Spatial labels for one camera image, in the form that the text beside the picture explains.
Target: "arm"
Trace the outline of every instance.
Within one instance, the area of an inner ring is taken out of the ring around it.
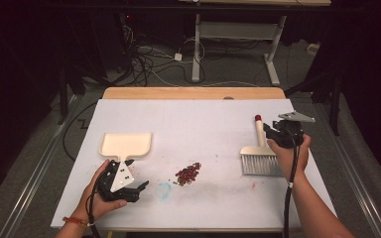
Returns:
[[[305,135],[300,147],[293,186],[293,199],[304,233],[306,237],[354,237],[321,200],[305,175],[310,143],[311,137]],[[293,162],[293,149],[281,148],[273,140],[268,140],[268,145],[277,154],[278,163],[288,180]]]
[[[77,219],[80,219],[84,221],[85,223],[88,223],[88,214],[85,210],[85,205],[87,202],[88,197],[92,194],[92,187],[94,186],[95,182],[97,181],[98,176],[106,169],[107,165],[109,164],[109,161],[105,161],[103,165],[98,168],[98,170],[95,172],[94,176],[91,179],[90,184],[85,188],[84,192],[82,193],[81,199],[79,200],[78,206],[76,207],[75,211],[72,213],[70,217],[75,217]],[[126,200],[115,200],[115,201],[104,201],[98,193],[95,194],[94,202],[93,202],[93,210],[92,214],[94,215],[94,220],[97,220],[101,216],[103,216],[105,213],[110,212],[112,210],[124,207],[127,204]],[[82,237],[82,234],[84,233],[86,227],[81,226],[79,224],[73,223],[73,222],[67,222],[62,227],[61,231],[56,236],[57,238],[62,237]]]

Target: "person's left hand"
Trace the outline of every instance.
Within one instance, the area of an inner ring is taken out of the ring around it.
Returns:
[[[95,172],[94,176],[91,179],[91,182],[89,185],[85,188],[84,192],[82,193],[81,199],[79,200],[79,204],[76,207],[75,211],[72,213],[73,217],[76,217],[78,219],[81,219],[88,223],[88,214],[86,213],[85,206],[88,207],[87,199],[92,194],[92,188],[97,181],[98,176],[106,169],[107,165],[109,164],[109,160],[106,160],[100,168]],[[92,215],[94,216],[94,221],[96,221],[98,218],[106,214],[107,212],[119,209],[121,207],[126,206],[127,201],[124,199],[114,200],[114,201],[104,201],[101,196],[96,193],[94,195],[94,202],[92,204]]]

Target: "floor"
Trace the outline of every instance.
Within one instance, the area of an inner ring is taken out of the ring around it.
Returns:
[[[291,46],[279,45],[274,65],[281,88],[288,89],[303,82],[315,58],[306,53],[308,45],[303,41]],[[177,49],[148,44],[140,51],[143,58],[145,54],[145,64],[153,65],[151,74],[147,77],[139,74],[140,66],[136,64],[135,78],[131,75],[121,83],[128,86],[271,86],[261,57],[268,52],[269,46],[268,42],[233,41],[220,45],[206,42],[205,57],[201,61],[203,82],[192,84],[189,83],[191,64],[172,62],[171,57]],[[192,60],[185,49],[183,53],[183,61]],[[108,76],[113,80],[119,73],[113,68],[108,70]],[[92,117],[92,103],[104,91],[104,87],[90,78],[84,79],[84,85],[84,95],[71,95],[70,113],[62,125],[58,124],[60,105],[55,99],[54,110],[38,126],[2,183],[0,237],[54,237],[58,232],[50,223],[73,166],[70,157],[75,158],[81,146],[86,125]],[[306,125],[304,129],[314,138],[311,150],[338,217],[358,237],[381,237],[381,168],[353,123],[343,96],[338,118],[339,137],[333,136],[327,124],[327,103],[312,104],[309,93],[296,93],[290,99],[297,111],[317,118],[317,123]],[[101,234],[112,235],[106,231]],[[128,237],[140,235],[150,237],[150,234],[138,233],[128,234]]]

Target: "brush handle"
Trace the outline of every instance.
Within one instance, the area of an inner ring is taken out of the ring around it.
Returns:
[[[261,116],[256,115],[255,117],[255,125],[256,125],[256,133],[258,134],[258,143],[259,147],[266,147],[265,135],[264,135],[264,123],[262,122]]]

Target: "blue stain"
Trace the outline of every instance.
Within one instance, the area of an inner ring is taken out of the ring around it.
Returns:
[[[156,196],[163,200],[166,200],[169,197],[171,190],[172,186],[167,182],[160,183],[156,188]]]

